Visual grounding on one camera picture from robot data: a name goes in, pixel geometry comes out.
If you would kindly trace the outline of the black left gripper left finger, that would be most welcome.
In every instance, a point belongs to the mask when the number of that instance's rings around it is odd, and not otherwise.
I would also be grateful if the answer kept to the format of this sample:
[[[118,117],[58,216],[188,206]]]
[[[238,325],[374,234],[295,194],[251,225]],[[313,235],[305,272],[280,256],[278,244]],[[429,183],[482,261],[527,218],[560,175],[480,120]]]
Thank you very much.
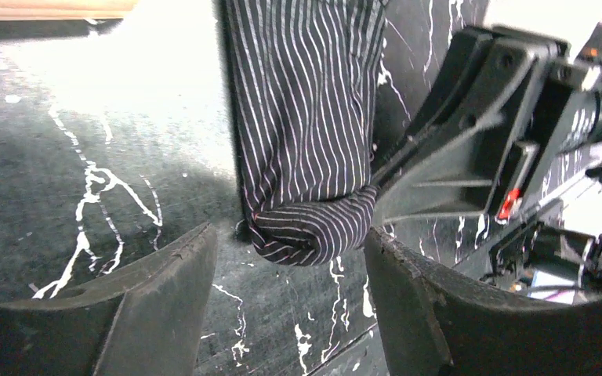
[[[202,224],[51,299],[0,303],[0,375],[191,375],[216,269]]]

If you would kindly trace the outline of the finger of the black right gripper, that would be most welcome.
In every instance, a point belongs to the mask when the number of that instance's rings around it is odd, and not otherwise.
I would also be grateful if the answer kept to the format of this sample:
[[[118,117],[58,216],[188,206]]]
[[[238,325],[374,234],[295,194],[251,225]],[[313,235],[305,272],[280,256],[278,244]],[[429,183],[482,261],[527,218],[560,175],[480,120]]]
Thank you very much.
[[[568,50],[507,27],[457,32],[411,130],[376,162],[374,224],[499,215],[534,193],[560,151],[540,110]]]

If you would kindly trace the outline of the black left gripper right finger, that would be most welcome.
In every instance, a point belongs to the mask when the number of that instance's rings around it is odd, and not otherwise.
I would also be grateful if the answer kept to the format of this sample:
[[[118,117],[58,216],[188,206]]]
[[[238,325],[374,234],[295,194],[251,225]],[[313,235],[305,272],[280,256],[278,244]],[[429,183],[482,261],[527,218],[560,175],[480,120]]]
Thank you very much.
[[[602,298],[563,305],[504,291],[380,229],[364,254],[392,375],[602,375]]]

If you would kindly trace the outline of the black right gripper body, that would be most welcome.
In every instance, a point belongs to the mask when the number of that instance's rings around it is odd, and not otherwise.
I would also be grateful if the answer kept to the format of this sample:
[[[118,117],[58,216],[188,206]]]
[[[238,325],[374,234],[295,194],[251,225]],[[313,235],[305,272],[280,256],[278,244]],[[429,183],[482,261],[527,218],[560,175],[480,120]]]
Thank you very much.
[[[602,292],[602,234],[562,230],[520,211],[547,165],[559,154],[602,143],[602,24],[573,65],[555,66],[536,103],[528,134],[513,145],[508,167],[514,181],[496,212],[515,218],[516,229],[490,251],[486,283],[504,287],[534,269],[571,280],[571,289]],[[602,166],[586,175],[602,184]]]

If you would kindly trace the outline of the black striped underwear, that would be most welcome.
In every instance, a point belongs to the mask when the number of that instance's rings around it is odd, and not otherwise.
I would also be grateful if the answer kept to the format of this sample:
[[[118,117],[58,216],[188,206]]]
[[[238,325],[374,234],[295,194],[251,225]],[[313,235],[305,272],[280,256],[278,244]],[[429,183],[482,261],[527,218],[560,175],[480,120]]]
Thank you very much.
[[[315,266],[359,247],[385,1],[227,1],[245,223],[269,262]]]

